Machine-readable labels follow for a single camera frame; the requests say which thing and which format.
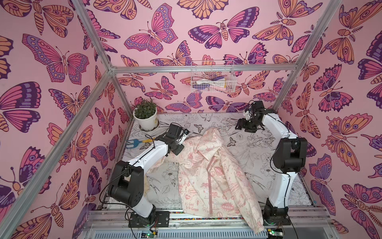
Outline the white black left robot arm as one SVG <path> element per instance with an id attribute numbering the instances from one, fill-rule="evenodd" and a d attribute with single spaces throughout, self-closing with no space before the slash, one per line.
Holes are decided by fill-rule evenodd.
<path id="1" fill-rule="evenodd" d="M 144 196 L 145 174 L 163 157 L 170 153 L 178 155 L 184 149 L 183 142 L 189 134 L 188 129 L 171 123 L 143 153 L 133 159 L 119 161 L 107 187 L 107 196 L 132 209 L 145 224 L 153 224 L 156 208 Z"/>

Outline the pink printed hooded jacket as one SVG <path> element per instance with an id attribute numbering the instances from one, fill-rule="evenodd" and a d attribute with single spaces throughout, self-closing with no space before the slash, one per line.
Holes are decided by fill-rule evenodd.
<path id="1" fill-rule="evenodd" d="M 257 195 L 238 160 L 234 158 L 217 128 L 188 138 L 179 155 L 162 157 L 150 170 L 164 162 L 179 165 L 178 191 L 184 213 L 199 217 L 241 216 L 256 233 L 264 230 Z"/>

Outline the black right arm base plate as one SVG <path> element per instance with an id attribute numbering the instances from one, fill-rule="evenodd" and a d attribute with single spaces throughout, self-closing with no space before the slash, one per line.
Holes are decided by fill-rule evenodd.
<path id="1" fill-rule="evenodd" d="M 265 208 L 263 210 L 263 219 L 264 224 L 272 226 L 272 225 L 283 225 L 290 226 L 291 222 L 288 216 L 288 208 L 276 209 L 275 214 L 274 211 L 269 208 Z"/>

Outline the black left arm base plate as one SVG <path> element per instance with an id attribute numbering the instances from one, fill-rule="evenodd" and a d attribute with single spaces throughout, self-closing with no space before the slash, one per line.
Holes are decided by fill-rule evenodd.
<path id="1" fill-rule="evenodd" d="M 156 211 L 154 214 L 150 214 L 148 218 L 139 216 L 137 213 L 131 213 L 129 218 L 130 228 L 151 228 L 153 226 L 157 228 L 167 228 L 170 222 L 170 212 Z"/>

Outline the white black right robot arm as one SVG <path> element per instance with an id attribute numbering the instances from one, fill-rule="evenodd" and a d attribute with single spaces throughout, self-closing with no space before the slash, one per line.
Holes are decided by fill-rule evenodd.
<path id="1" fill-rule="evenodd" d="M 264 206 L 265 221 L 288 221 L 288 199 L 291 187 L 300 170 L 305 166 L 308 141 L 292 132 L 278 114 L 264 107 L 262 101 L 252 101 L 245 108 L 244 118 L 238 120 L 236 129 L 256 133 L 268 129 L 278 142 L 270 159 L 275 171 L 275 183 Z"/>

